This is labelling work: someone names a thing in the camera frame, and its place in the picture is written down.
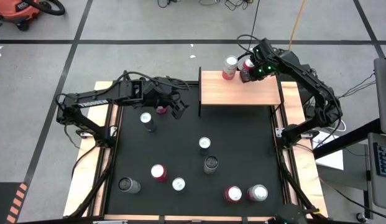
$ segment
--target wooden frame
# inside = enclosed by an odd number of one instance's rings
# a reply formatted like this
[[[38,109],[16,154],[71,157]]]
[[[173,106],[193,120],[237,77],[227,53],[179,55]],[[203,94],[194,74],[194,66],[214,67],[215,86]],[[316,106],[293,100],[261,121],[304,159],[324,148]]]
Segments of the wooden frame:
[[[100,90],[109,87],[112,82],[97,82],[95,85],[95,90]],[[303,109],[300,103],[300,97],[298,92],[298,87],[295,82],[281,82],[282,91],[284,96],[284,105],[285,113],[287,117],[288,124],[300,124],[305,121],[303,114]],[[116,117],[116,106],[113,108],[111,113],[111,124],[115,123]],[[98,123],[99,125],[104,125],[106,119],[105,114],[107,113],[107,105],[96,106],[90,108],[88,113],[88,118]],[[276,111],[276,117],[278,121],[278,126],[281,127],[281,114],[280,111]],[[300,144],[311,148],[310,141],[307,139],[302,139]],[[78,154],[80,157],[85,151],[83,149],[89,148],[88,146],[94,145],[93,139],[83,139],[81,142],[81,150]],[[324,216],[328,216],[323,192],[321,189],[321,184],[318,178],[318,172],[316,168],[316,163],[314,160],[313,153],[309,150],[296,146],[293,148],[295,153],[296,169],[299,176],[300,186],[306,196],[310,199],[312,204],[321,210],[321,213]],[[98,161],[98,149],[95,149],[90,155],[88,155],[75,171],[75,176],[71,182],[70,192],[68,195],[68,200],[65,208],[64,215],[71,214],[78,205],[83,201],[86,194],[89,192],[92,187],[94,172],[96,170],[97,161]],[[109,150],[107,149],[104,153],[104,161],[102,163],[101,170],[103,171],[107,161],[108,161]],[[284,154],[287,160],[287,166],[290,170],[289,157],[287,154]],[[100,215],[104,185],[101,186],[99,192],[96,195],[94,201],[93,215]],[[296,195],[293,192],[293,189],[290,187],[291,200],[293,203],[297,204]],[[105,214],[105,219],[108,220],[159,220],[159,215],[112,215]],[[248,221],[266,221],[270,217],[247,217]],[[204,221],[227,221],[227,222],[241,222],[242,217],[197,217],[197,216],[171,216],[166,215],[165,221],[187,221],[187,220],[204,220]]]

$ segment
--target wooden shelf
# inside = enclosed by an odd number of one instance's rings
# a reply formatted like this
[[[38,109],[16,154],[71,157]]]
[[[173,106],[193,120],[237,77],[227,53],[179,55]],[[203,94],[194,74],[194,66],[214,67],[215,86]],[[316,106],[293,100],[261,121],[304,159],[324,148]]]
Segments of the wooden shelf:
[[[201,72],[202,105],[279,105],[281,103],[275,76],[262,81],[243,83],[239,72],[225,80],[222,71]]]

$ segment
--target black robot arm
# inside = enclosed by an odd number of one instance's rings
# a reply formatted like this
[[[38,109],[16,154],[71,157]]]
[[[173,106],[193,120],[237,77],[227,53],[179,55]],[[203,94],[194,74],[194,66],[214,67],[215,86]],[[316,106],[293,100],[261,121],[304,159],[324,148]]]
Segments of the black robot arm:
[[[254,68],[249,70],[251,81],[263,80],[275,72],[284,73],[293,77],[316,100],[313,118],[301,124],[290,124],[282,131],[284,147],[295,145],[301,134],[313,128],[328,127],[341,118],[342,109],[333,89],[315,77],[309,65],[301,65],[292,51],[273,48],[267,39],[263,39],[249,55],[254,64]]]
[[[148,78],[131,80],[129,74],[143,75]],[[98,126],[81,112],[82,108],[105,104],[133,107],[171,107],[174,118],[179,119],[188,107],[180,100],[179,90],[188,90],[186,83],[180,86],[181,80],[169,77],[151,78],[139,72],[124,72],[105,90],[94,90],[85,93],[59,94],[64,100],[58,105],[56,121],[63,125],[75,125],[86,133],[93,135],[100,147],[113,147],[115,137],[111,136],[109,127]]]

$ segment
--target black mat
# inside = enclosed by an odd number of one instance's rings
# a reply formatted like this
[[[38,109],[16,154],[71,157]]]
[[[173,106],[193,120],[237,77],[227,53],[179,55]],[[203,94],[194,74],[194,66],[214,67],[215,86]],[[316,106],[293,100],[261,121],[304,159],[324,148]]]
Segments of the black mat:
[[[6,223],[7,215],[16,196],[16,191],[20,183],[2,183],[0,182],[0,223]]]
[[[267,106],[204,106],[198,117],[198,89],[182,94],[191,106],[180,120],[170,113],[158,115],[152,108],[124,108],[114,173],[109,187],[106,214],[271,216],[282,204],[270,113]],[[149,112],[158,125],[156,133],[145,131],[139,117]],[[204,156],[198,140],[211,140],[210,154],[219,159],[215,174],[203,172]],[[154,164],[163,164],[170,174],[166,183],[150,174]],[[118,190],[122,177],[141,183],[138,194]],[[173,190],[172,180],[182,177],[186,190]],[[224,201],[224,189],[237,185],[243,193],[263,184],[269,190],[264,202]]]

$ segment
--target upright can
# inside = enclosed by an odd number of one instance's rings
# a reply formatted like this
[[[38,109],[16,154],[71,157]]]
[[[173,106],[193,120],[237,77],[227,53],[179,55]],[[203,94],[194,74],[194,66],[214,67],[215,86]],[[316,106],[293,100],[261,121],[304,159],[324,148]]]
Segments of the upright can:
[[[140,121],[143,123],[148,132],[155,132],[157,130],[157,125],[155,125],[150,113],[142,113]]]
[[[160,164],[154,165],[151,168],[151,176],[159,182],[165,182],[168,180],[167,170]]]
[[[236,203],[241,200],[242,192],[237,186],[230,186],[224,191],[224,199],[228,202]]]
[[[213,174],[218,168],[219,161],[218,158],[214,156],[208,156],[204,161],[204,172],[205,174]]]
[[[224,61],[222,76],[225,80],[232,80],[236,74],[238,59],[236,56],[228,56]]]
[[[185,180],[183,180],[183,178],[177,177],[175,178],[175,180],[173,180],[172,187],[177,192],[184,192],[184,189],[186,187],[186,182]]]
[[[267,198],[267,194],[267,189],[261,184],[252,186],[247,190],[247,196],[253,202],[264,201]]]
[[[130,194],[136,194],[140,191],[140,183],[132,180],[130,177],[124,177],[118,182],[119,190]]]
[[[211,140],[207,137],[202,137],[198,141],[198,145],[200,145],[200,154],[202,156],[207,155],[209,153],[209,147],[211,146]]]

